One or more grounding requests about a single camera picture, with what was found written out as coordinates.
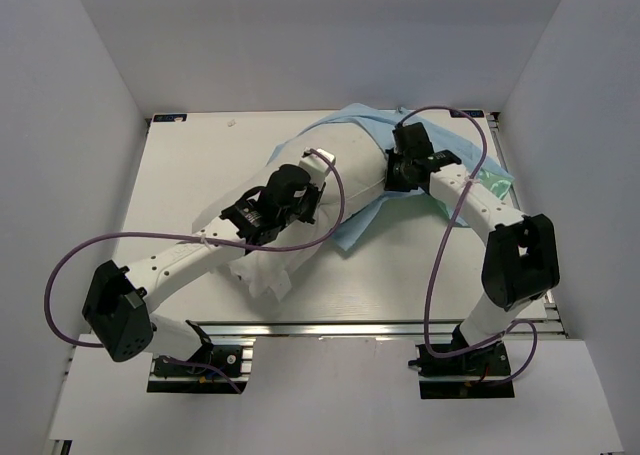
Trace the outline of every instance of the purple cable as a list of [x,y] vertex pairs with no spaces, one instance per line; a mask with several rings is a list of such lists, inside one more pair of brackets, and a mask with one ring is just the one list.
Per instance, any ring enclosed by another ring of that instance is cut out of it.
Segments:
[[[294,252],[298,250],[304,250],[306,248],[310,248],[315,245],[319,245],[320,243],[324,242],[329,237],[331,237],[331,235],[333,235],[338,229],[338,227],[340,226],[340,222],[342,221],[342,217],[344,216],[345,205],[346,205],[346,198],[344,194],[344,184],[342,182],[342,178],[340,177],[340,174],[338,173],[338,170],[336,169],[335,165],[327,157],[325,157],[322,153],[318,152],[313,148],[310,149],[309,151],[313,153],[315,156],[317,156],[324,163],[326,163],[327,166],[329,167],[329,170],[331,170],[331,172],[333,173],[333,176],[336,177],[336,183],[338,185],[338,191],[340,193],[340,211],[338,213],[338,218],[336,219],[336,222],[333,224],[333,227],[331,227],[331,230],[329,230],[327,233],[325,233],[323,236],[321,236],[317,240],[303,243],[302,245],[295,245],[293,247],[262,247],[259,245],[250,245],[242,242],[232,242],[231,240],[222,240],[220,238],[209,238],[209,237],[206,238],[207,243],[210,243],[213,245],[223,245],[228,247],[243,248],[245,250],[261,251],[261,252]],[[117,232],[117,233],[107,233],[104,235],[99,235],[97,237],[86,240],[82,242],[80,245],[77,245],[76,247],[72,248],[64,257],[60,259],[60,261],[53,268],[51,275],[49,275],[49,279],[47,280],[47,285],[45,286],[45,289],[44,289],[44,317],[47,320],[47,325],[49,325],[49,328],[51,329],[51,331],[60,340],[67,342],[71,345],[76,345],[78,347],[102,348],[103,345],[101,343],[90,343],[90,342],[83,342],[81,340],[75,340],[69,337],[68,335],[65,335],[64,333],[62,333],[62,331],[55,324],[55,321],[53,320],[53,315],[51,313],[51,292],[53,289],[53,283],[55,282],[56,277],[58,276],[58,273],[60,272],[62,267],[64,267],[64,265],[75,254],[77,254],[79,251],[91,245],[94,245],[99,242],[104,242],[105,240],[113,240],[115,238],[156,238],[156,239],[163,239],[163,240],[177,240],[177,241],[190,242],[190,243],[202,243],[202,237],[197,237],[194,235],[175,235],[171,233],[156,233],[156,232]],[[181,362],[181,364],[184,366],[194,366],[194,367],[198,366],[194,364],[185,365],[187,363],[191,364],[191,362]]]
[[219,375],[222,378],[224,378],[227,381],[227,383],[231,385],[231,388],[233,388],[236,391],[236,393],[242,393],[242,390],[238,388],[238,386],[233,382],[233,380],[229,378],[227,374],[225,374],[218,367],[214,367],[213,365],[209,365],[208,363],[183,362],[182,360],[178,360],[173,357],[167,357],[166,355],[159,356],[158,360],[162,360],[165,363],[172,363],[173,365],[180,365],[183,367],[204,368],[205,370],[211,370],[216,375]]
[[424,302],[424,343],[425,343],[425,348],[427,350],[427,352],[429,353],[429,355],[431,355],[433,358],[453,358],[453,357],[457,357],[459,355],[464,355],[465,353],[469,353],[473,350],[476,350],[478,348],[484,347],[485,345],[491,344],[493,342],[496,342],[498,340],[500,340],[504,335],[506,335],[507,333],[509,333],[511,330],[513,330],[517,325],[521,324],[521,323],[526,323],[531,327],[531,330],[533,332],[533,343],[531,345],[531,352],[529,353],[529,357],[527,357],[527,360],[524,362],[524,364],[522,365],[522,367],[520,367],[520,369],[518,369],[515,373],[513,373],[512,375],[510,375],[509,377],[503,379],[503,380],[499,380],[497,382],[493,382],[493,385],[499,385],[501,383],[506,383],[506,382],[510,382],[511,380],[513,380],[514,378],[516,378],[518,375],[520,375],[522,372],[524,372],[527,367],[529,366],[529,364],[531,363],[531,360],[533,360],[533,356],[535,355],[536,349],[538,348],[538,332],[536,330],[536,327],[533,323],[531,323],[528,320],[515,320],[513,323],[511,323],[509,325],[509,327],[504,331],[504,333],[499,333],[496,335],[493,335],[489,338],[487,338],[486,340],[483,340],[482,342],[478,342],[476,344],[470,345],[469,347],[466,348],[462,348],[459,350],[453,350],[451,352],[436,352],[433,347],[431,346],[431,344],[429,343],[429,319],[430,319],[430,311],[431,311],[431,299],[433,298],[433,289],[435,287],[436,284],[436,276],[438,275],[438,270],[440,268],[440,263],[442,262],[442,256],[444,255],[444,249],[447,246],[447,242],[449,241],[449,236],[451,235],[451,231],[453,230],[453,227],[455,226],[456,220],[458,219],[458,215],[460,214],[460,211],[462,210],[462,205],[464,204],[465,199],[467,198],[467,194],[469,193],[469,190],[471,190],[471,187],[473,186],[473,181],[472,179],[476,178],[476,176],[478,175],[478,172],[480,171],[480,169],[482,168],[482,164],[484,163],[485,159],[487,158],[487,137],[484,133],[484,130],[482,130],[482,127],[478,124],[478,122],[471,117],[470,115],[468,115],[467,113],[458,110],[456,108],[452,108],[452,107],[447,107],[445,105],[430,105],[427,107],[422,107],[419,108],[417,110],[414,110],[413,112],[409,113],[408,115],[406,115],[402,120],[400,120],[400,122],[398,123],[398,125],[402,125],[404,122],[406,122],[409,118],[413,117],[414,115],[420,113],[420,112],[424,112],[426,110],[448,110],[450,112],[456,113],[457,115],[466,118],[467,120],[469,120],[473,126],[476,128],[476,130],[478,130],[478,133],[480,133],[480,139],[482,140],[482,155],[480,156],[480,160],[478,161],[478,164],[474,167],[473,171],[469,174],[469,181],[467,181],[467,183],[465,184],[464,188],[462,189],[462,193],[460,194],[460,198],[458,198],[458,203],[456,203],[455,209],[453,210],[453,215],[451,215],[451,218],[449,220],[449,223],[447,223],[447,227],[444,231],[444,235],[442,236],[442,240],[440,240],[440,246],[438,247],[438,252],[436,254],[436,259],[433,262],[433,268],[431,269],[431,275],[429,276],[429,284],[427,286],[427,298]]

